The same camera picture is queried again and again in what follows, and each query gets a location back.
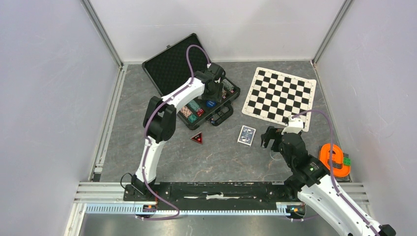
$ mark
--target deck of cards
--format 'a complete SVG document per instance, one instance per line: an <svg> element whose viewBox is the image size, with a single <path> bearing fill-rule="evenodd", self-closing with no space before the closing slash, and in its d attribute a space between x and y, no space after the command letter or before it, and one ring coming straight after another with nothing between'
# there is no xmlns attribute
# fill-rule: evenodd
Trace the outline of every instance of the deck of cards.
<svg viewBox="0 0 417 236"><path fill-rule="evenodd" d="M242 129L240 130L238 143L243 143L251 146L255 136L255 131L256 129L243 125Z"/></svg>

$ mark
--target checkered mat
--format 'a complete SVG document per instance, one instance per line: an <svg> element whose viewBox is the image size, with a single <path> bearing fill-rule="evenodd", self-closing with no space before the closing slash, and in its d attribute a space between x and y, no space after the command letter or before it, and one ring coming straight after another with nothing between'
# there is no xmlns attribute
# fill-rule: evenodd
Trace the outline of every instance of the checkered mat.
<svg viewBox="0 0 417 236"><path fill-rule="evenodd" d="M258 67L243 105L246 115L285 125L284 117L313 107L315 80ZM310 113L300 116L308 131Z"/></svg>

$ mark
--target green block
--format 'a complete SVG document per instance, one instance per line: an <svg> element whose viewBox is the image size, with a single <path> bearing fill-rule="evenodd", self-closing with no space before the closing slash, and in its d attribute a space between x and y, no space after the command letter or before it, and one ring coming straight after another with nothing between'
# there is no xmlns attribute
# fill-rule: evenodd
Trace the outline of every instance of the green block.
<svg viewBox="0 0 417 236"><path fill-rule="evenodd" d="M345 166L350 166L350 165L351 165L351 160L350 160L350 158L343 157L343 165L345 165Z"/></svg>

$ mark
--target metal corner post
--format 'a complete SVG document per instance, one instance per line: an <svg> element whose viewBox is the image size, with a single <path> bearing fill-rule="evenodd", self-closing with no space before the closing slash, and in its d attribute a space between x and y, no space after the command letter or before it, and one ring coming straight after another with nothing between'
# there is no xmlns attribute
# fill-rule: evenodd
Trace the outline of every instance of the metal corner post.
<svg viewBox="0 0 417 236"><path fill-rule="evenodd" d="M97 29L98 34L100 35L101 39L103 39L104 44L106 44L106 47L109 49L110 54L113 57L113 60L115 61L115 63L119 67L122 67L123 66L123 61L121 60L121 58L117 54L117 51L116 51L113 43L111 42L110 37L108 36L106 30L104 29L103 24L101 23L100 19L98 18L98 15L95 12L94 7L92 6L90 0L80 0L80 1L83 4L84 8L86 9L86 12L90 16L91 21L93 22L95 28Z"/></svg>
<svg viewBox="0 0 417 236"><path fill-rule="evenodd" d="M316 64L319 61L320 57L323 55L324 50L326 49L328 43L333 38L334 33L336 32L337 28L339 27L340 23L342 22L343 18L345 17L346 12L349 10L353 1L354 0L345 0L343 2L342 7L340 8L339 12L337 13L336 18L333 20L333 23L331 23L331 26L328 29L325 38L323 39L322 43L320 44L320 47L317 50L316 54L314 55L314 58L312 59L313 65Z"/></svg>

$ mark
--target red triangle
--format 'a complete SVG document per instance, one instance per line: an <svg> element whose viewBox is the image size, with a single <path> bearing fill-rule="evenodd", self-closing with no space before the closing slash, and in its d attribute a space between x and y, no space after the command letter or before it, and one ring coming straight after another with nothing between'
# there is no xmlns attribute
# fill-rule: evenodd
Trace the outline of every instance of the red triangle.
<svg viewBox="0 0 417 236"><path fill-rule="evenodd" d="M200 133L194 135L193 137L191 137L191 140L193 140L193 141L195 141L195 142L197 142L199 144L203 144L203 136L202 136L202 133L200 132Z"/></svg>

